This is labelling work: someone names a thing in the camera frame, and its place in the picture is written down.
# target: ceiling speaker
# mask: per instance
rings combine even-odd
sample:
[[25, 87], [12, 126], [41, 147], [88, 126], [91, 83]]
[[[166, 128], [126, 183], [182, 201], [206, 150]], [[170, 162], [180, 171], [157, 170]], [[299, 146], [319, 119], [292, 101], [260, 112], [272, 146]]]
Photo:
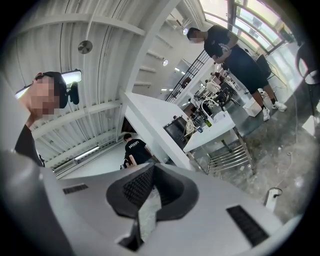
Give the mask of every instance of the ceiling speaker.
[[93, 48], [93, 45], [92, 45], [92, 42], [88, 41], [88, 40], [85, 40], [85, 41], [82, 41], [81, 43], [79, 43], [78, 45], [78, 51], [79, 53], [81, 54], [88, 54], [91, 52]]

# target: white ceiling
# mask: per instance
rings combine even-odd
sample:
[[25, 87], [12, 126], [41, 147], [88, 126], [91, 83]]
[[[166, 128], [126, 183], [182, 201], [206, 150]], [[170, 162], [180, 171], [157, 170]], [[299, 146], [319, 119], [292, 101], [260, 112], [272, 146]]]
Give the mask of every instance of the white ceiling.
[[[14, 93], [31, 84], [39, 72], [82, 71], [79, 104], [68, 103], [31, 127], [47, 167], [55, 168], [95, 145], [118, 139], [124, 112], [120, 87], [127, 75], [123, 70], [128, 70], [125, 67], [137, 42], [147, 36], [156, 5], [158, 0], [41, 1], [12, 32], [0, 72]], [[78, 45], [86, 38], [93, 49], [83, 55]], [[181, 46], [186, 42], [181, 31], [163, 25], [144, 53], [133, 92], [156, 97], [183, 57]], [[164, 59], [169, 60], [166, 67]]]

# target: metal rack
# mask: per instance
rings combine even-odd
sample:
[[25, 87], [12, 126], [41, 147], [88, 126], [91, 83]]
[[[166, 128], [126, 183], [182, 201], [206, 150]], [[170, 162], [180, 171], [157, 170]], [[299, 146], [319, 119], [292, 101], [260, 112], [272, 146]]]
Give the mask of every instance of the metal rack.
[[242, 165], [246, 162], [249, 162], [248, 156], [246, 155], [245, 149], [240, 145], [233, 148], [231, 153], [226, 152], [210, 158], [206, 173], [216, 173]]

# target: fluorescent light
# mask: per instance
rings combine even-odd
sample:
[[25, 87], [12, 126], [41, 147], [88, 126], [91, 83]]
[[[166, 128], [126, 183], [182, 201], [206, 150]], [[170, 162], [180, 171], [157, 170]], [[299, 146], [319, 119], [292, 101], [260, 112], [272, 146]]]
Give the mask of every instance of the fluorescent light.
[[90, 153], [92, 153], [94, 151], [97, 151], [98, 149], [99, 149], [99, 146], [96, 146], [96, 147], [90, 149], [89, 151], [84, 152], [81, 155], [78, 155], [77, 157], [74, 158], [74, 160], [80, 160], [81, 158], [85, 157], [86, 155], [89, 155]]
[[22, 89], [21, 91], [17, 92], [14, 96], [16, 99], [19, 99], [27, 90], [29, 89], [28, 88], [25, 88], [25, 89]]
[[82, 76], [80, 70], [69, 71], [61, 74], [65, 83], [71, 84], [72, 82], [81, 82]]

